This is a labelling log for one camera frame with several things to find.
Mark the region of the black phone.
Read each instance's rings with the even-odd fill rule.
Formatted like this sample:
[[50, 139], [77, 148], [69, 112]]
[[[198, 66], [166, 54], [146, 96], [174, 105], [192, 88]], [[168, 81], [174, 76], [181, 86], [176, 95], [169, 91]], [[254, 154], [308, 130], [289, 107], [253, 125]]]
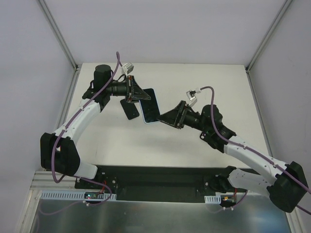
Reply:
[[125, 99], [120, 101], [123, 111], [128, 120], [139, 117], [139, 112], [133, 103], [128, 103]]

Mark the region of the blue-cased smartphone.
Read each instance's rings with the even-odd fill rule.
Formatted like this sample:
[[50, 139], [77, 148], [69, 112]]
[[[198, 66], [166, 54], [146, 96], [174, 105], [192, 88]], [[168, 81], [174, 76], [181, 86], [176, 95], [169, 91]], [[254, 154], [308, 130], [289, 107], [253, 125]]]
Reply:
[[152, 88], [144, 89], [144, 91], [150, 96], [150, 100], [140, 100], [140, 108], [142, 112], [142, 118], [145, 124], [152, 124], [158, 122], [158, 116], [160, 115], [156, 94]]

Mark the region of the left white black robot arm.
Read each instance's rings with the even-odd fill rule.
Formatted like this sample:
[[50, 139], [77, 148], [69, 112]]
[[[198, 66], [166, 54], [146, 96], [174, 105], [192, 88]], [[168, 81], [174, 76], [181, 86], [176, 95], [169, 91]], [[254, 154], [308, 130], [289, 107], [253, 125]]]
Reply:
[[124, 97], [129, 104], [151, 99], [130, 74], [133, 69], [131, 63], [121, 66], [125, 79], [119, 82], [113, 79], [116, 71], [109, 65], [95, 67], [93, 80], [71, 117], [53, 133], [41, 136], [40, 161], [43, 168], [65, 176], [86, 178], [87, 185], [93, 189], [102, 185], [98, 167], [82, 161], [76, 144], [86, 127], [109, 103], [111, 96]]

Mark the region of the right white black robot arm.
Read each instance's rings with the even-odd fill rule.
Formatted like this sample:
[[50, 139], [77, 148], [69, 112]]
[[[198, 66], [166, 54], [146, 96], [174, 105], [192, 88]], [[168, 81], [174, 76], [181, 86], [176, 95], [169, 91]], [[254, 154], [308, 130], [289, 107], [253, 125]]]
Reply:
[[286, 163], [268, 155], [262, 155], [244, 139], [222, 123], [223, 116], [216, 105], [206, 105], [201, 113], [195, 112], [185, 102], [161, 114], [158, 120], [176, 129], [184, 126], [201, 132], [201, 140], [213, 149], [243, 162], [255, 173], [228, 166], [209, 182], [212, 189], [228, 192], [241, 188], [268, 197], [280, 210], [290, 213], [310, 191], [300, 164]]

